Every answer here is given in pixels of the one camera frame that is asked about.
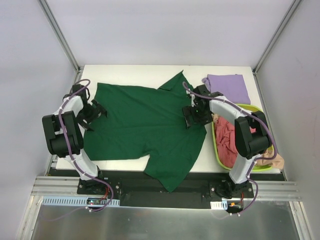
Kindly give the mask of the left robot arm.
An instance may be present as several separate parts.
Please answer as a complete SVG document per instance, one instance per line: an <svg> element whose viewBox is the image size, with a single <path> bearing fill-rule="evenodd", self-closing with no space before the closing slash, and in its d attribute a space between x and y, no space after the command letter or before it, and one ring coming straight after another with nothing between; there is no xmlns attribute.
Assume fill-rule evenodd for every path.
<svg viewBox="0 0 320 240"><path fill-rule="evenodd" d="M78 172L80 185L99 195L105 191L106 183L84 150L84 135L94 130L93 121L108 113L96 100L89 101L88 86L80 81L74 84L59 109L42 117L42 126L48 151L68 161Z"/></svg>

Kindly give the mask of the green polo shirt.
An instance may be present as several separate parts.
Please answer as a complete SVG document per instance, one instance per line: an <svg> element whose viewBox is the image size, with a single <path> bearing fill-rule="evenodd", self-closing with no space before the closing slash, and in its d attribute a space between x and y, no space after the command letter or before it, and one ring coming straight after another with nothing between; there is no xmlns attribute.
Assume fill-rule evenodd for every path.
<svg viewBox="0 0 320 240"><path fill-rule="evenodd" d="M98 83L94 99L107 115L94 120L84 134L88 157L107 161L148 156L145 174L173 192L194 166L207 134L203 125L186 127L186 81L179 72L156 89Z"/></svg>

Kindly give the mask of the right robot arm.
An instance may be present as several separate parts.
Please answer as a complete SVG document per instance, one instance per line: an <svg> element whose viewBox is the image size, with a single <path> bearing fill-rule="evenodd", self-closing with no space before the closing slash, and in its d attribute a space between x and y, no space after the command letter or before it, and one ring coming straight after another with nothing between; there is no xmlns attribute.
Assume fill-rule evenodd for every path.
<svg viewBox="0 0 320 240"><path fill-rule="evenodd" d="M269 147L276 145L266 116L262 111L246 111L218 91L209 92L204 84L194 90L190 90L186 82L182 85L191 99L191 104L182 109L187 128L213 122L213 114L222 116L234 126L238 155L227 179L218 184L214 192L226 199L237 197L247 187L256 162L263 159Z"/></svg>

